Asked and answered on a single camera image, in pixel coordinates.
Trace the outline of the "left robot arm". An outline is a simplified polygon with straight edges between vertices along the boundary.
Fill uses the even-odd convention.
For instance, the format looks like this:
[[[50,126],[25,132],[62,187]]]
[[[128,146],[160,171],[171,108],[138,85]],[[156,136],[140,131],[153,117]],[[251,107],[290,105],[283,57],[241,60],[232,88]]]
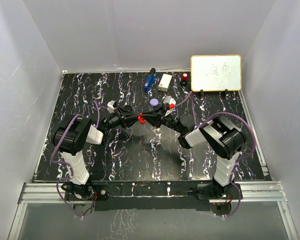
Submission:
[[[109,114],[103,119],[98,118],[96,124],[80,114],[65,117],[51,137],[54,150],[50,162],[65,165],[69,173],[68,178],[61,179],[61,189],[78,199],[90,199],[95,190],[84,161],[85,144],[101,145],[111,129],[129,128],[136,122],[144,124],[146,120],[129,106],[110,109]]]

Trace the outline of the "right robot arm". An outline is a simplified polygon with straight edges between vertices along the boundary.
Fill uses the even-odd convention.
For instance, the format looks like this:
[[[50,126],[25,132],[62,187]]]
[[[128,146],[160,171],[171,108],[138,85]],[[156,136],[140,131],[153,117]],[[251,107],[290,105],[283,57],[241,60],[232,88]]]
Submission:
[[[227,119],[228,112],[217,112],[199,126],[195,125],[192,115],[173,117],[171,112],[167,107],[158,107],[141,113],[139,121],[148,122],[156,128],[164,125],[178,132],[179,144],[185,149],[209,144],[217,155],[216,171],[210,184],[198,185],[195,191],[205,198],[223,199],[229,196],[236,186],[235,171],[241,161],[239,154],[247,143],[247,135]]]

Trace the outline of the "black earbud charging case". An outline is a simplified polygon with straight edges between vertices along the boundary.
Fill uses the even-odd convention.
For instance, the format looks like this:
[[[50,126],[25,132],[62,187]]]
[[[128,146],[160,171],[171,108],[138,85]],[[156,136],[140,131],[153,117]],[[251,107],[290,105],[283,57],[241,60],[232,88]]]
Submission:
[[[130,106],[130,105],[125,105],[124,107],[123,107],[123,109],[125,110],[125,111],[128,111],[128,112],[132,112],[133,110],[132,110],[132,107]]]

